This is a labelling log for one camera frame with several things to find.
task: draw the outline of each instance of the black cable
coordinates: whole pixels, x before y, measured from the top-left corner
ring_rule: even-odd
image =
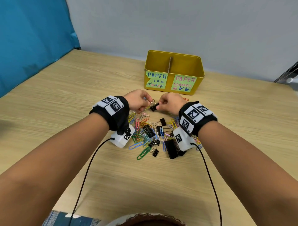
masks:
[[[99,147],[98,147],[98,148],[96,149],[96,151],[94,152],[94,154],[93,154],[93,156],[92,156],[92,158],[91,158],[91,160],[90,160],[90,162],[89,162],[89,165],[88,165],[88,168],[87,168],[87,171],[86,171],[86,174],[85,174],[83,183],[82,183],[82,187],[81,187],[81,190],[80,190],[80,193],[79,193],[79,197],[77,198],[77,202],[76,202],[76,204],[75,204],[75,206],[74,206],[74,210],[72,211],[72,215],[71,215],[71,217],[70,217],[68,226],[70,226],[70,224],[71,224],[71,222],[72,222],[72,217],[73,217],[73,215],[75,214],[75,209],[77,208],[77,204],[78,204],[78,202],[79,202],[79,199],[80,199],[80,196],[81,196],[81,193],[82,193],[82,190],[83,190],[83,186],[84,186],[84,183],[85,183],[85,180],[86,180],[86,177],[87,177],[87,173],[88,173],[88,171],[89,171],[90,165],[91,165],[91,163],[92,163],[92,160],[93,160],[93,158],[94,158],[96,152],[98,151],[98,149],[100,149],[100,147],[101,147],[105,142],[107,142],[108,140],[114,140],[114,139],[115,139],[115,138],[110,138],[110,139],[105,140],[104,142],[101,143],[101,145],[99,145]]]
[[[215,191],[215,188],[214,188],[214,185],[213,185],[213,182],[212,182],[212,179],[211,179],[211,176],[210,176],[208,167],[207,167],[207,163],[205,161],[205,158],[204,158],[203,153],[202,153],[201,149],[199,148],[199,146],[196,145],[195,143],[190,143],[190,144],[197,146],[197,148],[199,149],[199,151],[201,152],[201,155],[203,157],[203,160],[204,160],[204,163],[205,163],[205,167],[206,167],[206,170],[207,170],[207,173],[208,173],[208,176],[209,176],[209,179],[210,179],[210,182],[211,182],[211,185],[213,187],[213,191],[214,191],[214,194],[215,194],[215,197],[216,197],[216,201],[217,201],[217,205],[218,205],[218,210],[219,210],[219,216],[220,216],[220,219],[221,219],[221,226],[222,226],[223,225],[223,221],[222,221],[222,217],[221,217],[221,206],[219,205],[219,200],[218,200],[218,197],[217,197],[217,194],[216,194],[216,191]]]

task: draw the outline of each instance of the table surface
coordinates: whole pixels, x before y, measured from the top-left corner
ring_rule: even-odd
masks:
[[[0,173],[47,138],[85,117],[107,95],[143,89],[143,61],[73,50],[0,99]],[[205,72],[190,101],[258,147],[298,179],[298,97],[287,85]],[[148,91],[158,100],[163,94]],[[167,117],[148,112],[150,121]],[[187,225],[219,225],[216,199],[195,149],[171,160],[160,150],[137,161],[142,148],[106,143],[95,156],[76,214],[113,220],[138,212],[173,215]],[[255,225],[205,155],[224,225]],[[54,209],[72,212],[87,165]]]

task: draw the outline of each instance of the black wristband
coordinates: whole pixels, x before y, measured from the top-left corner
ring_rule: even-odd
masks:
[[[210,121],[217,121],[214,113],[201,105],[199,101],[188,102],[179,111],[179,125],[191,136],[198,135],[200,129]]]
[[[109,124],[112,131],[119,131],[122,135],[129,128],[127,117],[129,114],[129,105],[122,96],[108,96],[93,106],[91,113],[101,115]]]

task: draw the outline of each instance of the yellow box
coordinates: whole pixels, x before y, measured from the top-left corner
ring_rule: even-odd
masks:
[[[198,56],[148,51],[145,64],[145,89],[193,95],[204,76],[202,61]]]

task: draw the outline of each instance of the blue curtain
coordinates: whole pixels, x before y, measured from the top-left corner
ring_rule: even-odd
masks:
[[[0,0],[0,97],[77,47],[65,0]]]

